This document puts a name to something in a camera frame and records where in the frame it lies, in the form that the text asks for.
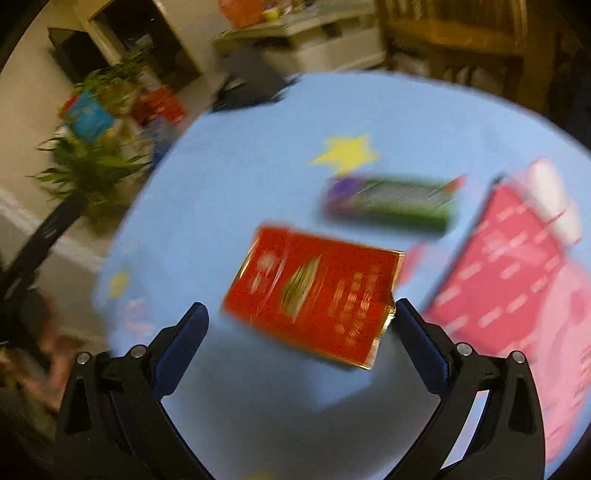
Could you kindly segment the red cigarette pack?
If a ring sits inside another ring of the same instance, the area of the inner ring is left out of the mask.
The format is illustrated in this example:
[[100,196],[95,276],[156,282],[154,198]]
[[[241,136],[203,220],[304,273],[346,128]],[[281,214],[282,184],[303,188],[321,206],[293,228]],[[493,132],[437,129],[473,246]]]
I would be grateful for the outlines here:
[[400,251],[263,224],[222,308],[274,340],[370,370],[404,262]]

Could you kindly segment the green purple box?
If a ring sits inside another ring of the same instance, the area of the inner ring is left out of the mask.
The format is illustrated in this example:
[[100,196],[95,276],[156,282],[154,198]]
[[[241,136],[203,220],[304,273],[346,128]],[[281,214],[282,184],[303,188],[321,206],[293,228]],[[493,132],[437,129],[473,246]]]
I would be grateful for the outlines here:
[[322,198],[329,216],[441,234],[455,221],[457,194],[464,184],[452,180],[391,176],[332,177]]

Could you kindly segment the light blue cartoon tablecloth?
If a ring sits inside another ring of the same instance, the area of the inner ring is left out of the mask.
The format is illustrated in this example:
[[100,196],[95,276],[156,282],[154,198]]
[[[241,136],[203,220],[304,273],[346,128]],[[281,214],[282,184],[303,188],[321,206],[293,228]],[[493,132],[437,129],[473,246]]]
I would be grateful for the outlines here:
[[[398,74],[307,74],[276,103],[208,113],[161,161],[118,230],[95,286],[125,353],[194,302],[209,329],[165,409],[218,479],[381,479],[438,405],[394,332],[365,370],[274,341],[222,308],[263,224],[402,251],[394,287],[426,319],[488,192],[547,159],[576,203],[572,248],[590,274],[590,153],[543,117],[443,82]],[[464,177],[444,233],[329,216],[332,177]],[[579,450],[590,387],[551,478]]]

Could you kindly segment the pink red paper sheet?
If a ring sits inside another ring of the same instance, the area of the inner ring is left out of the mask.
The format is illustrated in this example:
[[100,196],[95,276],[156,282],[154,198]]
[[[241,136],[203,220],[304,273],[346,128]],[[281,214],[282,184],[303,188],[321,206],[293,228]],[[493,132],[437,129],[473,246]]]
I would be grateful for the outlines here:
[[570,436],[590,387],[590,274],[574,259],[576,203],[547,159],[488,192],[426,309],[429,321],[484,355],[522,351],[542,406],[546,457]]

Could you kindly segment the green potted plant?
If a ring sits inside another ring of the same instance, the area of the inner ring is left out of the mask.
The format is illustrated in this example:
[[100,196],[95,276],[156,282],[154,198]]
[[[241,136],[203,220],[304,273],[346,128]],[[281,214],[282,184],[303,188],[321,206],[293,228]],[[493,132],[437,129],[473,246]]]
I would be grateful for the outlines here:
[[37,146],[50,163],[33,179],[58,201],[79,195],[89,221],[121,215],[130,205],[128,185],[150,166],[151,148],[131,117],[144,66],[135,51],[89,73],[59,111],[59,128]]

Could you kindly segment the red gift box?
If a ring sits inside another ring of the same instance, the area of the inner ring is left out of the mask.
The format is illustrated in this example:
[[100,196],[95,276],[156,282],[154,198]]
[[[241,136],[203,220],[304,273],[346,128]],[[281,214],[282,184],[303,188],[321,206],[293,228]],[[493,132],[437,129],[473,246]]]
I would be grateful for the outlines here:
[[178,125],[186,117],[186,111],[173,92],[163,85],[156,90],[140,93],[131,110],[131,117],[139,125],[163,118]]

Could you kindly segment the wooden chair near table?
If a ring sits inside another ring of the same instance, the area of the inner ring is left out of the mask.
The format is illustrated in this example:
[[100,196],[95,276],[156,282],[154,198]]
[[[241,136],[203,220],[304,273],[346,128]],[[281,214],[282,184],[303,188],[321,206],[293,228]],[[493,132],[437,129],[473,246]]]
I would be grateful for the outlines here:
[[528,40],[525,1],[386,1],[375,3],[385,68],[398,54],[427,62],[430,76],[482,68],[504,75],[503,97],[514,100]]

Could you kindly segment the white TV cabinet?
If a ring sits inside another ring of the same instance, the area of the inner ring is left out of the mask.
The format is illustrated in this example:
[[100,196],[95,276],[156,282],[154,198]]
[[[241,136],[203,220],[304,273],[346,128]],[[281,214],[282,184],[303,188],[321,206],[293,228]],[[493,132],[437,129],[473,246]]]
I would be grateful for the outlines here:
[[213,40],[221,56],[249,49],[283,74],[368,70],[383,64],[372,1],[318,1],[310,8]]

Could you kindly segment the orange plastic bag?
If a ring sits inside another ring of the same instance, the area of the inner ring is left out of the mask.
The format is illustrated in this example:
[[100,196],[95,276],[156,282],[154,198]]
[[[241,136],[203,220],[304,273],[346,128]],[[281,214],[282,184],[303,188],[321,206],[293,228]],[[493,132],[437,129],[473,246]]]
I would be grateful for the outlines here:
[[219,10],[235,29],[256,25],[263,19],[263,0],[219,0]]

